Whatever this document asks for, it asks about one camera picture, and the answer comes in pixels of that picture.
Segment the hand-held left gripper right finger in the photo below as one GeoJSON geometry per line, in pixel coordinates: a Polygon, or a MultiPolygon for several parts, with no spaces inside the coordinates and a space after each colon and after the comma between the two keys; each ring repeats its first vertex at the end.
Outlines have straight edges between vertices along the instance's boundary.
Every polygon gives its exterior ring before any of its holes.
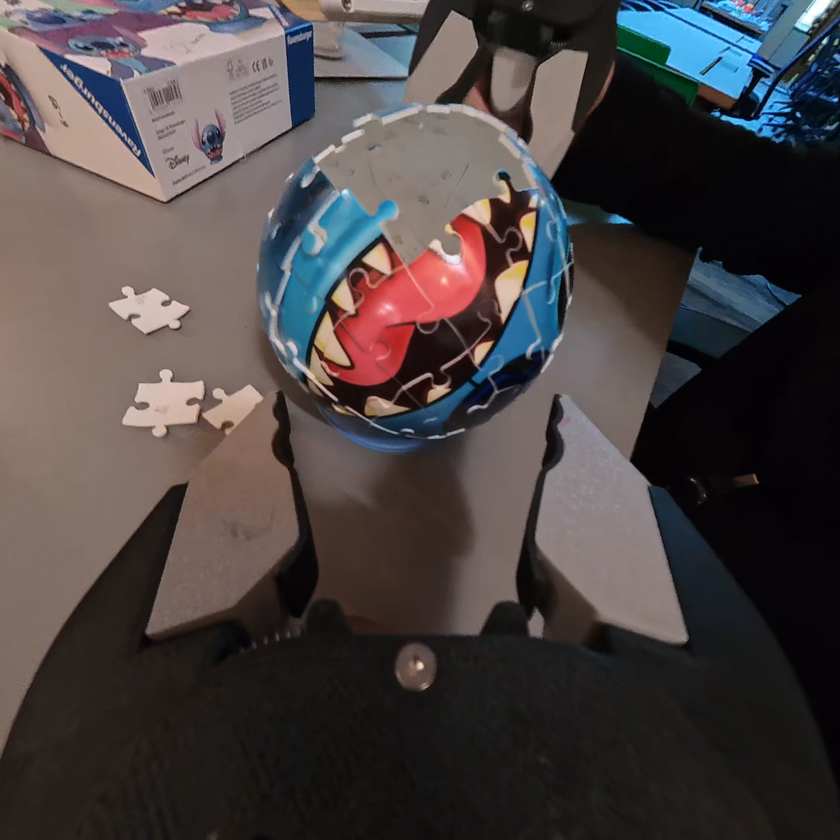
{"type": "Polygon", "coordinates": [[[516,578],[543,638],[588,644],[616,627],[688,642],[649,491],[572,400],[555,396],[516,578]]]}

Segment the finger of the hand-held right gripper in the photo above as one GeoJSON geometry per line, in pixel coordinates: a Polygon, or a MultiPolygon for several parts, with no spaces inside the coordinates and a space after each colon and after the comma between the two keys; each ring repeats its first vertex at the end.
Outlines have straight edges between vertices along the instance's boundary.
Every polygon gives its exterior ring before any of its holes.
{"type": "Polygon", "coordinates": [[[536,60],[528,88],[523,140],[546,176],[560,167],[574,138],[574,118],[589,54],[562,49],[536,60]]]}
{"type": "Polygon", "coordinates": [[[475,9],[427,9],[416,36],[402,103],[465,104],[489,110],[482,91],[487,51],[475,9]]]}

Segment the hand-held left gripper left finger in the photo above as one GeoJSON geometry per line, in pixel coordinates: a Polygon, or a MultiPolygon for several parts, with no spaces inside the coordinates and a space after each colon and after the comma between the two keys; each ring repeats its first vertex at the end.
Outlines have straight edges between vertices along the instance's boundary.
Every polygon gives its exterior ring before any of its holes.
{"type": "Polygon", "coordinates": [[[283,392],[267,396],[189,479],[146,636],[233,624],[255,643],[298,634],[319,560],[283,392]]]}

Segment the white puzzle piece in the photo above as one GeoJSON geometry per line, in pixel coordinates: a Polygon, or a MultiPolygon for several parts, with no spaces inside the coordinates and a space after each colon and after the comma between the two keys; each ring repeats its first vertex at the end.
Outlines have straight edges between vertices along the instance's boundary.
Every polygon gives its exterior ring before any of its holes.
{"type": "Polygon", "coordinates": [[[204,381],[175,381],[173,371],[163,369],[159,381],[138,384],[121,424],[149,428],[154,437],[162,438],[171,427],[198,423],[205,393],[204,381]]]}
{"type": "Polygon", "coordinates": [[[216,387],[212,398],[216,404],[203,409],[201,417],[216,430],[229,435],[263,401],[264,396],[248,384],[230,394],[216,387]]]}
{"type": "Polygon", "coordinates": [[[121,293],[120,299],[108,303],[109,309],[145,335],[164,328],[178,330],[191,310],[158,288],[137,293],[132,287],[122,287],[121,293]]]}

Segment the blue puzzle ball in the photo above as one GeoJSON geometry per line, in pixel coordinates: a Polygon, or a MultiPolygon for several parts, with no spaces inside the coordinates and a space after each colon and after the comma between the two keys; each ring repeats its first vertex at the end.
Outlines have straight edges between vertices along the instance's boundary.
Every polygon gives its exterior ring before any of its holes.
{"type": "Polygon", "coordinates": [[[463,104],[369,113],[269,211],[262,327],[343,435],[421,448],[487,423],[548,369],[572,300],[569,227],[498,119],[463,104]]]}

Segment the person's right forearm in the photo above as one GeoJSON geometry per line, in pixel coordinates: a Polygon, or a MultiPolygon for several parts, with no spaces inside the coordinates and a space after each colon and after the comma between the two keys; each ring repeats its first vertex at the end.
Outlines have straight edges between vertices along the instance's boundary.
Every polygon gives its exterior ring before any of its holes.
{"type": "Polygon", "coordinates": [[[838,304],[838,149],[715,119],[627,59],[552,183],[728,272],[838,304]]]}

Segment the printed puzzle box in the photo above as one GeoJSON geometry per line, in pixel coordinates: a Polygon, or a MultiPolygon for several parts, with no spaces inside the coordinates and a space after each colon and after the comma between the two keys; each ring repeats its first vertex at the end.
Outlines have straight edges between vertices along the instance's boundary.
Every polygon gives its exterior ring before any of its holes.
{"type": "Polygon", "coordinates": [[[314,114],[280,2],[2,2],[2,136],[167,203],[314,114]]]}

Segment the green plastic bin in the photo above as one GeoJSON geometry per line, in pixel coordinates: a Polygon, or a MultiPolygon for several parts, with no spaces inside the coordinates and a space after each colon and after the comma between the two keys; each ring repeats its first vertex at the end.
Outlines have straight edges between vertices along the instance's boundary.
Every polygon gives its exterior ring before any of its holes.
{"type": "Polygon", "coordinates": [[[695,104],[700,84],[669,65],[669,46],[618,25],[617,51],[660,85],[684,99],[690,107],[695,104]]]}

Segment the person's legs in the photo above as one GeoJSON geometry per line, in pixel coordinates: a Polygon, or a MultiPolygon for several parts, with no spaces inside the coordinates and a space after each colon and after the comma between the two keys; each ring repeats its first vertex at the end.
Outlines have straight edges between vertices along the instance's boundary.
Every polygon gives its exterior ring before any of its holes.
{"type": "Polygon", "coordinates": [[[802,295],[645,418],[672,490],[783,640],[838,664],[838,282],[802,295]]]}

